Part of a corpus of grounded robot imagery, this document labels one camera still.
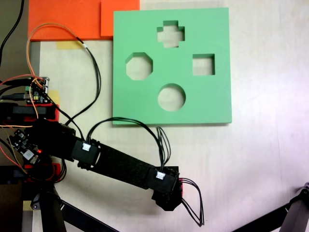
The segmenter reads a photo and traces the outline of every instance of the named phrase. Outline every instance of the wire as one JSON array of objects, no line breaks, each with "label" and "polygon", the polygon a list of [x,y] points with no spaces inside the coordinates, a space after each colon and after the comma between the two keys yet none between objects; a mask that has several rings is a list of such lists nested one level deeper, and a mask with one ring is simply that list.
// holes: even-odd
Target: wire
[{"label": "wire", "polygon": [[122,122],[131,122],[131,123],[135,123],[143,128],[145,128],[155,139],[158,147],[159,147],[159,156],[160,156],[160,161],[161,161],[161,166],[160,166],[160,171],[162,172],[163,171],[163,166],[164,166],[164,163],[163,163],[163,150],[162,150],[162,146],[161,146],[161,143],[160,143],[160,140],[156,137],[156,135],[150,130],[150,128],[148,126],[146,126],[144,123],[140,122],[140,121],[137,121],[135,119],[130,119],[130,118],[125,118],[125,117],[112,117],[112,118],[108,118],[106,120],[103,120],[103,121],[100,121],[98,122],[97,124],[95,124],[91,129],[90,131],[88,132],[87,134],[87,137],[86,137],[86,142],[88,144],[90,144],[91,142],[91,136],[92,136],[92,133],[94,132],[94,130],[102,123],[104,122],[109,122],[109,121],[122,121]]},{"label": "wire", "polygon": [[0,146],[0,150],[2,151],[2,153],[6,156],[6,158],[8,160],[10,160],[13,164],[15,164],[16,166],[20,167],[19,164],[17,164],[15,161],[13,161],[10,157],[8,157],[8,155],[4,152],[4,150],[2,149],[2,147]]},{"label": "wire", "polygon": [[30,84],[30,86],[29,86],[29,97],[30,97],[31,103],[32,103],[32,105],[33,105],[35,114],[37,115],[37,119],[39,119],[38,110],[37,110],[37,108],[35,107],[35,104],[34,104],[34,101],[33,101],[33,97],[32,97],[32,93],[31,93],[31,86],[32,86],[32,83],[33,83],[35,80],[36,80],[36,78],[33,79],[33,81],[31,82],[31,84]]},{"label": "wire", "polygon": [[17,79],[17,78],[20,78],[20,77],[25,77],[25,76],[30,76],[30,77],[34,77],[34,78],[38,78],[40,80],[43,80],[43,78],[39,77],[39,76],[36,76],[36,75],[32,75],[32,74],[23,74],[23,75],[18,75],[18,76],[13,76],[3,82],[0,83],[0,86],[4,85],[4,83],[10,81],[10,80],[13,80],[13,79]]},{"label": "wire", "polygon": [[57,180],[55,183],[59,183],[61,182],[67,175],[67,165],[64,159],[62,159],[62,168],[61,168],[61,172],[59,175],[59,180]]},{"label": "wire", "polygon": [[2,44],[1,44],[1,47],[0,47],[0,66],[1,66],[1,62],[2,62],[3,48],[5,46],[5,43],[8,41],[9,37],[12,35],[14,30],[16,29],[16,27],[17,27],[17,25],[18,25],[18,23],[19,23],[19,21],[21,19],[21,16],[23,15],[24,4],[25,4],[25,0],[21,0],[20,11],[19,11],[19,15],[18,15],[17,21],[15,22],[14,26],[12,27],[10,32],[7,34],[7,36],[4,38],[4,40],[3,40]]},{"label": "wire", "polygon": [[0,139],[0,142],[6,146],[6,148],[9,150],[11,154],[13,154],[13,150],[10,148],[10,146],[6,142],[4,142],[2,139]]},{"label": "wire", "polygon": [[44,27],[58,27],[58,28],[63,28],[65,29],[66,31],[68,31],[70,34],[72,34],[75,38],[77,37],[76,34],[71,31],[68,27],[62,25],[62,24],[59,24],[59,23],[43,23],[41,25],[38,25],[35,29],[33,29],[33,31],[30,33],[29,37],[28,37],[28,40],[27,40],[27,44],[26,44],[26,57],[27,57],[27,64],[28,64],[28,67],[29,67],[29,70],[31,72],[31,74],[34,75],[34,70],[32,68],[32,65],[31,65],[31,62],[30,62],[30,40],[33,36],[33,34],[38,30],[38,29],[41,29],[41,28],[44,28]]},{"label": "wire", "polygon": [[[59,108],[59,106],[58,106],[58,105],[57,105],[45,92],[43,92],[42,89],[38,88],[36,85],[34,85],[33,87],[41,94],[41,96],[43,96],[45,99],[49,100],[49,101],[53,104],[53,106],[54,106],[60,113],[62,113],[66,118],[71,119],[71,117],[70,117],[67,113],[65,113],[63,110],[61,110],[61,109]],[[85,141],[82,130],[79,128],[79,126],[78,126],[73,120],[72,120],[72,123],[76,126],[76,128],[77,128],[78,131],[79,131],[79,133],[81,134],[82,140]]]},{"label": "wire", "polygon": [[86,106],[83,110],[81,110],[80,112],[78,112],[76,115],[74,115],[72,118],[70,118],[66,123],[65,125],[69,125],[76,117],[78,117],[79,115],[81,115],[82,113],[84,113],[86,110],[88,110],[98,99],[99,95],[100,95],[100,92],[101,92],[101,73],[100,73],[100,70],[98,68],[98,64],[96,62],[96,59],[94,58],[93,54],[91,53],[91,51],[89,50],[89,48],[84,44],[84,42],[77,37],[77,35],[72,31],[70,30],[68,27],[62,25],[62,24],[59,24],[59,23],[44,23],[44,24],[41,24],[41,25],[38,25],[35,29],[33,29],[33,31],[30,33],[29,37],[28,37],[28,40],[27,40],[27,45],[26,45],[26,57],[27,57],[27,64],[28,64],[28,67],[29,67],[29,70],[31,72],[31,74],[35,74],[34,73],[34,70],[33,70],[33,67],[31,65],[31,62],[30,62],[30,40],[32,38],[32,36],[34,35],[34,33],[41,29],[41,28],[44,28],[44,27],[58,27],[58,28],[62,28],[62,29],[65,29],[66,31],[68,31],[72,36],[74,36],[79,42],[82,43],[83,47],[87,50],[87,52],[89,53],[92,61],[93,61],[93,64],[94,64],[94,68],[95,68],[95,72],[96,72],[96,82],[97,82],[97,91],[96,91],[96,96],[95,96],[95,99],[88,105]]},{"label": "wire", "polygon": [[192,185],[198,191],[198,194],[199,194],[199,216],[197,216],[197,214],[193,211],[193,209],[190,207],[190,205],[188,204],[188,202],[184,198],[182,198],[182,204],[184,205],[184,207],[186,208],[186,210],[188,211],[188,213],[192,217],[192,219],[196,222],[196,224],[199,227],[201,227],[202,225],[205,224],[204,206],[203,206],[203,199],[202,199],[201,191],[200,191],[199,187],[197,186],[197,184],[193,180],[190,180],[188,178],[179,178],[179,181],[182,184]]},{"label": "wire", "polygon": [[170,143],[169,143],[169,139],[167,137],[167,135],[165,134],[164,130],[161,127],[156,127],[156,131],[157,131],[157,136],[158,139],[160,141],[160,145],[162,147],[162,152],[163,152],[163,159],[162,159],[162,166],[166,165],[167,162],[170,159],[171,156],[171,147],[170,147]]},{"label": "wire", "polygon": [[[84,44],[84,42],[82,40],[80,40],[78,37],[77,37],[78,41],[80,41],[82,44]],[[100,73],[100,70],[98,68],[98,64],[97,64],[97,61],[96,59],[94,58],[93,54],[91,53],[91,51],[88,49],[88,47],[85,45],[86,47],[86,50],[88,51],[88,53],[90,54],[91,56],[91,59],[93,61],[93,64],[94,64],[94,67],[95,67],[95,72],[96,72],[96,82],[97,82],[97,92],[96,92],[96,96],[95,96],[95,99],[88,105],[86,106],[83,110],[81,110],[79,113],[77,113],[76,115],[74,115],[72,117],[72,120],[75,119],[76,117],[78,117],[79,115],[81,115],[82,113],[84,113],[86,110],[88,110],[98,99],[99,95],[100,95],[100,92],[101,92],[101,73]],[[68,120],[65,125],[69,125],[69,123],[71,122],[71,120]]]},{"label": "wire", "polygon": [[21,127],[21,128],[29,128],[29,127],[32,127],[32,126],[0,125],[0,127]]}]

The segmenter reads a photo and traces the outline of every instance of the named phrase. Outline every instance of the black plastic part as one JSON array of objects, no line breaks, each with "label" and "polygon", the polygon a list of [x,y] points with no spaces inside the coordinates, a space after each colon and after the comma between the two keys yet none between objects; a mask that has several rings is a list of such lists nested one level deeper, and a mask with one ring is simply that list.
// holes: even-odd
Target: black plastic part
[{"label": "black plastic part", "polygon": [[[167,174],[178,174],[178,167],[164,167],[163,171]],[[182,203],[183,187],[182,183],[178,180],[171,194],[162,194],[159,191],[154,191],[151,199],[160,206],[164,211],[173,211],[178,205]]]},{"label": "black plastic part", "polygon": [[148,188],[146,179],[153,165],[103,144],[100,148],[100,157],[92,171],[142,189]]},{"label": "black plastic part", "polygon": [[[36,109],[40,117],[55,120],[56,108],[53,105],[37,106]],[[36,113],[33,107],[22,106],[16,103],[0,103],[0,112],[0,120],[2,121],[9,120],[23,122],[25,117],[36,118]]]},{"label": "black plastic part", "polygon": [[75,130],[58,122],[38,119],[25,130],[29,142],[36,144],[44,154],[73,161],[71,153],[78,139]]},{"label": "black plastic part", "polygon": [[32,79],[17,79],[12,81],[7,81],[4,85],[7,86],[30,86]]},{"label": "black plastic part", "polygon": [[89,151],[83,150],[83,142],[76,140],[71,157],[86,165],[94,165],[99,155],[98,145],[91,144]]},{"label": "black plastic part", "polygon": [[119,232],[65,201],[62,206],[63,219],[84,232]]},{"label": "black plastic part", "polygon": [[158,170],[155,168],[151,168],[147,175],[147,187],[150,189],[156,190],[158,192],[164,194],[170,194],[174,186],[176,184],[176,180],[178,179],[179,174],[177,173],[176,176],[166,174],[163,180],[156,177]]},{"label": "black plastic part", "polygon": [[42,191],[40,195],[40,208],[44,232],[66,232],[63,216],[60,209],[60,200],[53,190]]},{"label": "black plastic part", "polygon": [[14,93],[0,97],[2,100],[23,101],[25,99],[24,93]]},{"label": "black plastic part", "polygon": [[0,167],[0,185],[17,184],[25,178],[24,173],[17,166]]},{"label": "black plastic part", "polygon": [[290,204],[286,204],[259,219],[250,222],[249,224],[233,231],[233,232],[271,232],[279,228],[285,216],[287,215],[287,210]]}]

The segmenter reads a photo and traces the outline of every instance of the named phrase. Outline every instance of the red wire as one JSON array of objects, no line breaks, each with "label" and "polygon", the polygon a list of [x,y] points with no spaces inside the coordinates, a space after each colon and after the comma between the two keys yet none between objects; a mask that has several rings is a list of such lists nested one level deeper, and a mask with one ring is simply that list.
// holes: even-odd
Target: red wire
[{"label": "red wire", "polygon": [[17,79],[17,78],[20,78],[20,77],[24,77],[24,76],[33,76],[33,77],[36,77],[36,78],[39,78],[39,79],[42,80],[41,77],[38,77],[38,76],[35,76],[35,75],[32,75],[32,74],[24,74],[24,75],[19,75],[19,76],[13,76],[13,77],[11,77],[11,78],[5,80],[5,81],[3,81],[2,83],[0,83],[0,86],[3,85],[3,84],[4,84],[5,82],[7,82],[7,81],[10,81],[10,80],[13,80],[13,79]]},{"label": "red wire", "polygon": [[15,165],[17,165],[18,167],[21,168],[21,166],[19,166],[19,164],[15,163],[10,157],[8,157],[8,155],[4,152],[4,150],[2,149],[1,146],[0,146],[0,150],[1,150],[2,153],[6,156],[6,158],[8,158],[12,163],[14,163]]}]

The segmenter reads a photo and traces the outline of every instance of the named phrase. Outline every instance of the black cable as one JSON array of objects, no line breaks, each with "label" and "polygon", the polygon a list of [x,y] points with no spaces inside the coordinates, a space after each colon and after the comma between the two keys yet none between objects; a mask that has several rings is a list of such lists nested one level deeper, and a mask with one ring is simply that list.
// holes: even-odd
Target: black cable
[{"label": "black cable", "polygon": [[6,142],[4,142],[2,139],[0,139],[0,142],[1,142],[3,145],[6,146],[6,148],[7,148],[7,149],[9,150],[9,152],[12,154],[12,156],[14,157],[14,159],[15,159],[15,161],[16,161],[16,163],[17,163],[17,158],[15,157],[12,148],[11,148]]},{"label": "black cable", "polygon": [[66,174],[67,174],[67,165],[66,165],[65,160],[62,159],[62,168],[61,168],[61,172],[60,172],[60,175],[59,175],[60,179],[57,180],[55,183],[61,182],[66,177]]},{"label": "black cable", "polygon": [[[162,146],[162,151],[163,151],[163,165],[166,165],[167,162],[170,159],[171,156],[171,148],[170,148],[170,143],[167,135],[165,134],[164,130],[161,127],[156,128],[157,134],[158,134],[158,139],[160,140],[160,144]],[[165,145],[165,148],[167,150],[167,159],[165,160],[165,148],[163,146],[163,142]]]},{"label": "black cable", "polygon": [[72,121],[72,123],[76,126],[76,128],[78,129],[79,133],[81,134],[82,140],[85,141],[82,130],[81,130],[81,129],[79,128],[79,126],[72,120],[72,118],[71,118],[67,113],[65,113],[63,110],[61,110],[61,109],[57,106],[57,104],[56,104],[45,92],[43,92],[43,90],[42,90],[41,88],[39,88],[36,84],[32,83],[32,84],[31,84],[31,87],[34,88],[34,89],[36,89],[36,91],[39,92],[39,94],[40,94],[41,96],[43,96],[45,99],[49,100],[49,101],[54,105],[54,107],[55,107],[60,113],[62,113],[65,117],[67,117],[68,119],[70,119],[70,120]]},{"label": "black cable", "polygon": [[[76,37],[78,41],[80,41],[82,44],[84,44],[84,42]],[[94,65],[94,68],[95,68],[95,72],[96,72],[96,83],[97,83],[97,91],[96,91],[96,96],[95,96],[95,99],[88,105],[86,106],[83,110],[81,110],[79,113],[77,113],[76,115],[74,115],[71,119],[69,119],[65,125],[69,125],[70,122],[72,122],[72,120],[74,120],[76,117],[78,117],[79,115],[81,115],[82,113],[84,113],[86,110],[88,110],[98,99],[99,95],[100,95],[100,92],[101,92],[101,73],[100,73],[100,70],[99,70],[99,67],[98,67],[98,64],[97,64],[97,61],[96,59],[94,58],[93,54],[91,53],[91,51],[88,49],[88,47],[85,47],[87,52],[89,53],[92,61],[93,61],[93,65]]]},{"label": "black cable", "polygon": [[10,90],[10,89],[13,89],[13,88],[17,88],[17,87],[20,87],[20,86],[9,86],[9,87],[6,87],[6,88],[3,88],[0,90],[0,96],[5,93],[6,91]]},{"label": "black cable", "polygon": [[195,187],[198,191],[199,194],[199,216],[197,216],[197,214],[193,211],[193,209],[191,208],[191,206],[188,204],[188,202],[182,198],[182,204],[184,205],[184,207],[186,208],[186,210],[188,211],[189,215],[191,216],[191,218],[196,222],[196,224],[201,227],[202,225],[205,224],[205,220],[204,220],[204,206],[203,206],[203,199],[202,199],[202,194],[201,191],[198,187],[198,185],[193,181],[190,180],[188,178],[180,178],[179,179],[181,183],[183,184],[189,184],[192,185],[193,187]]},{"label": "black cable", "polygon": [[103,121],[100,121],[98,122],[96,125],[94,125],[90,131],[88,132],[87,134],[87,137],[86,137],[86,142],[88,144],[90,144],[90,140],[91,140],[91,136],[92,136],[92,133],[93,131],[102,123],[104,122],[109,122],[109,121],[121,121],[121,122],[131,122],[131,123],[135,123],[143,128],[145,128],[155,139],[158,147],[159,147],[159,156],[160,156],[160,161],[161,161],[161,166],[160,166],[160,171],[162,172],[163,171],[163,150],[162,150],[162,146],[161,146],[161,143],[160,143],[160,140],[156,137],[156,135],[152,132],[152,130],[150,130],[150,128],[145,125],[144,123],[140,122],[140,121],[137,121],[135,119],[130,119],[130,118],[125,118],[125,117],[112,117],[112,118],[108,118],[106,120],[103,120]]},{"label": "black cable", "polygon": [[21,6],[20,6],[20,11],[19,11],[19,15],[17,18],[17,21],[15,22],[14,26],[12,27],[12,29],[10,30],[10,32],[7,34],[7,36],[4,38],[1,47],[0,47],[0,66],[1,66],[1,62],[2,62],[2,52],[3,52],[3,48],[5,46],[5,43],[7,42],[7,40],[9,39],[9,37],[12,35],[12,33],[14,32],[14,30],[16,29],[21,16],[23,15],[23,10],[24,10],[24,4],[25,4],[25,0],[21,0]]}]

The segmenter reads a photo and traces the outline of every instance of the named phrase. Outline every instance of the orange foam sheet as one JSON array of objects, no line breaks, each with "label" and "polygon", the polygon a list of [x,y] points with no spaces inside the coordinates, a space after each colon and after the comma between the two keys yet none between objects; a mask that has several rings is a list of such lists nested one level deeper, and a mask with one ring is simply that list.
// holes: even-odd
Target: orange foam sheet
[{"label": "orange foam sheet", "polygon": [[101,37],[112,40],[114,11],[138,11],[140,0],[102,0]]},{"label": "orange foam sheet", "polygon": [[[29,0],[28,34],[40,24],[60,23],[82,40],[112,39],[113,12],[139,8],[139,0]],[[31,40],[73,39],[63,29],[45,27],[38,30]]]}]

